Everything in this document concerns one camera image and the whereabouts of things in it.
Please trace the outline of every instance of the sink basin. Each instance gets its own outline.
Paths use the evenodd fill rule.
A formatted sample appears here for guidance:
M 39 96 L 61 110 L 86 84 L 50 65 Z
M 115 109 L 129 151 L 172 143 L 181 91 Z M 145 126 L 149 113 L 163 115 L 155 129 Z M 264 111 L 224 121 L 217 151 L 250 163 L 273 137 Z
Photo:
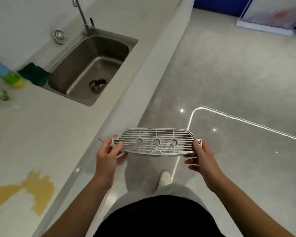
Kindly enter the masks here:
M 96 35 L 82 39 L 56 64 L 45 87 L 92 106 L 136 43 L 128 37 L 97 31 Z M 91 88 L 99 80 L 100 85 Z

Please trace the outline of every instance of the dish soap bottle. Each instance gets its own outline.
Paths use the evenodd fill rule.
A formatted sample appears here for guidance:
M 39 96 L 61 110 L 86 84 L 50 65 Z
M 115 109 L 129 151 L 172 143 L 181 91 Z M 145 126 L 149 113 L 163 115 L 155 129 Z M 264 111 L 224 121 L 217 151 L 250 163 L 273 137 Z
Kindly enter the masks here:
M 0 62 L 0 77 L 4 79 L 13 88 L 22 88 L 25 85 L 25 79 L 12 72 L 2 62 Z

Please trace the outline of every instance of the person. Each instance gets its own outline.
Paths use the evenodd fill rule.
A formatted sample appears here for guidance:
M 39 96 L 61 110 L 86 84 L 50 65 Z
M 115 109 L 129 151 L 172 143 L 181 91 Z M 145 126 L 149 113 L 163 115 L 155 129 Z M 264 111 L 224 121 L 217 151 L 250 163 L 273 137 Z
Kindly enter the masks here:
M 43 237 L 85 236 L 107 191 L 112 187 L 116 166 L 127 154 L 116 158 L 123 143 L 111 147 L 107 139 L 97 153 L 96 172 L 60 218 Z M 195 152 L 185 156 L 190 170 L 200 173 L 243 236 L 293 236 L 266 214 L 219 168 L 213 152 L 203 141 L 193 142 Z M 94 236 L 224 236 L 202 200 L 189 188 L 171 184 L 164 172 L 154 194 L 129 192 L 109 210 Z

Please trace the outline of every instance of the metal grate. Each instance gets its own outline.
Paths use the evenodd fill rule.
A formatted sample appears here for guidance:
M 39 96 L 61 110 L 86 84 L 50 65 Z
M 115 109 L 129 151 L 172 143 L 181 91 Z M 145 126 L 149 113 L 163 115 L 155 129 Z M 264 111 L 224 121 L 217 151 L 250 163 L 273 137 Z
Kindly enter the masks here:
M 193 134 L 182 129 L 129 128 L 112 144 L 123 142 L 123 151 L 150 156 L 178 156 L 193 152 Z

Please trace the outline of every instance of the shoe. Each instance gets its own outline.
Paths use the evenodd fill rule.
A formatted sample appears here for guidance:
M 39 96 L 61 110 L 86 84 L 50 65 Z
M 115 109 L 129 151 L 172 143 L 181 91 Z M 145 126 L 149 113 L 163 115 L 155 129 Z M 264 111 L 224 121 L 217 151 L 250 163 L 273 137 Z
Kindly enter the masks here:
M 159 187 L 171 184 L 171 175 L 168 171 L 164 171 L 159 179 Z

